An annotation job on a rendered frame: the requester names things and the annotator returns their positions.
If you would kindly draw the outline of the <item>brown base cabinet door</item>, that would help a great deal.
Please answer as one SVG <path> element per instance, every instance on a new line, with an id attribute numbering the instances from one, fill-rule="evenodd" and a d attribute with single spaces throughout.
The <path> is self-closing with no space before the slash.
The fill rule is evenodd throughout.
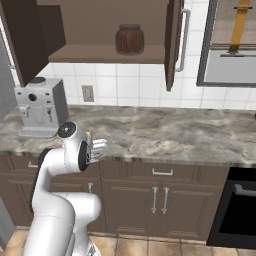
<path id="1" fill-rule="evenodd" d="M 161 211 L 162 235 L 178 239 L 205 240 L 215 214 L 214 189 L 165 185 L 169 188 L 167 212 Z"/>
<path id="2" fill-rule="evenodd" d="M 156 227 L 157 198 L 156 212 L 151 212 L 154 186 L 156 185 L 112 188 L 113 221 L 118 233 L 146 236 Z"/>
<path id="3" fill-rule="evenodd" d="M 0 196 L 16 226 L 29 226 L 33 219 L 30 195 L 33 175 L 0 174 Z M 98 179 L 55 177 L 51 181 L 51 192 L 89 192 L 88 183 L 93 183 L 92 193 L 102 197 Z"/>

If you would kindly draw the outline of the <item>brown ribbed jar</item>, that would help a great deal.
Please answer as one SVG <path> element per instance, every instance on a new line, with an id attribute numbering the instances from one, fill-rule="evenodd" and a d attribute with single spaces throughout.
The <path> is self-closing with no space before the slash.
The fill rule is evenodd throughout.
<path id="1" fill-rule="evenodd" d="M 138 55 L 144 51 L 145 36 L 139 24 L 121 24 L 115 36 L 116 51 L 121 55 Z"/>

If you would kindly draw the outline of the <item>brown drawer front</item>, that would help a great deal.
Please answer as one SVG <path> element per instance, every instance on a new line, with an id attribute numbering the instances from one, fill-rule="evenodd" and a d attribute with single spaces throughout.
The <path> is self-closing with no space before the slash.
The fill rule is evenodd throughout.
<path id="1" fill-rule="evenodd" d="M 198 173 L 198 168 L 194 165 L 131 162 L 123 163 L 122 168 L 125 178 L 145 181 L 191 183 Z M 174 173 L 173 176 L 153 175 L 152 168 L 160 172 L 168 172 L 173 169 Z"/>
<path id="2" fill-rule="evenodd" d="M 28 162 L 31 161 L 34 165 L 38 164 L 38 158 L 33 156 L 15 156 L 10 157 L 10 161 L 13 165 L 13 170 L 16 172 L 35 174 L 37 168 L 28 168 Z M 98 178 L 100 176 L 99 164 L 93 163 L 88 168 L 79 173 L 72 173 L 74 177 L 85 177 L 85 178 Z"/>

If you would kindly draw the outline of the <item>dark brown cabinet door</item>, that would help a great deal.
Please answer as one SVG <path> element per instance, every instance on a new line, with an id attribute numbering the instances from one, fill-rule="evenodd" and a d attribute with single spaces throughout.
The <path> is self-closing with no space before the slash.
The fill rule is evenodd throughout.
<path id="1" fill-rule="evenodd" d="M 0 17 L 19 81 L 26 86 L 66 44 L 61 8 L 37 0 L 0 0 Z"/>
<path id="2" fill-rule="evenodd" d="M 165 26 L 165 81 L 166 90 L 170 91 L 175 76 L 175 66 L 178 60 L 180 36 L 182 28 L 182 9 L 184 0 L 169 0 L 166 13 L 166 26 Z"/>

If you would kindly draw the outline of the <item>grey wall outlet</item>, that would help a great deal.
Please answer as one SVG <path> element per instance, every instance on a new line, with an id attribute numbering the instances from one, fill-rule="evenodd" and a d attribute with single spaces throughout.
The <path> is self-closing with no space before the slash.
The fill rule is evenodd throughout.
<path id="1" fill-rule="evenodd" d="M 94 101 L 94 91 L 92 85 L 83 85 L 82 86 L 83 100 L 85 102 Z"/>

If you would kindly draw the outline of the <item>open brown wall cabinet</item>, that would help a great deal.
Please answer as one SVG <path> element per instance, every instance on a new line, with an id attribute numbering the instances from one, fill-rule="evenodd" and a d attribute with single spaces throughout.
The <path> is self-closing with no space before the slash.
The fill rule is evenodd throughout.
<path id="1" fill-rule="evenodd" d="M 168 0 L 37 0 L 41 7 L 58 7 L 65 37 L 48 54 L 51 62 L 162 64 Z M 138 24 L 145 36 L 144 52 L 116 52 L 115 35 L 122 24 Z"/>

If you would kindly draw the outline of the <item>black oven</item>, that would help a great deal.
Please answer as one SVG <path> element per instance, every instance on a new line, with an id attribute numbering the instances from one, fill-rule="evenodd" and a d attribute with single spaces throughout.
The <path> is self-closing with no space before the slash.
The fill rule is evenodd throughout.
<path id="1" fill-rule="evenodd" d="M 236 195 L 235 184 L 256 191 L 256 168 L 229 169 L 206 244 L 256 250 L 256 197 Z"/>

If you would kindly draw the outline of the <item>grey coffee machine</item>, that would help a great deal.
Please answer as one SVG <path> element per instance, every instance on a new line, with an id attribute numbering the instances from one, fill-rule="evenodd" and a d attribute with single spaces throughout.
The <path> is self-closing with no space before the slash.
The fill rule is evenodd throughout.
<path id="1" fill-rule="evenodd" d="M 26 138 L 52 138 L 67 121 L 68 107 L 63 80 L 35 77 L 26 87 L 15 87 L 15 96 Z"/>

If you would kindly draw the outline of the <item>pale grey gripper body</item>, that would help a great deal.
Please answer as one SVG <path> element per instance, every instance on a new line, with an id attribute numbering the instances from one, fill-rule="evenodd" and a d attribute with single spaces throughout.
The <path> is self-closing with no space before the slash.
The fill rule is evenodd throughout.
<path id="1" fill-rule="evenodd" d="M 99 162 L 109 151 L 106 139 L 96 139 L 93 141 L 93 147 L 91 149 L 91 162 Z"/>

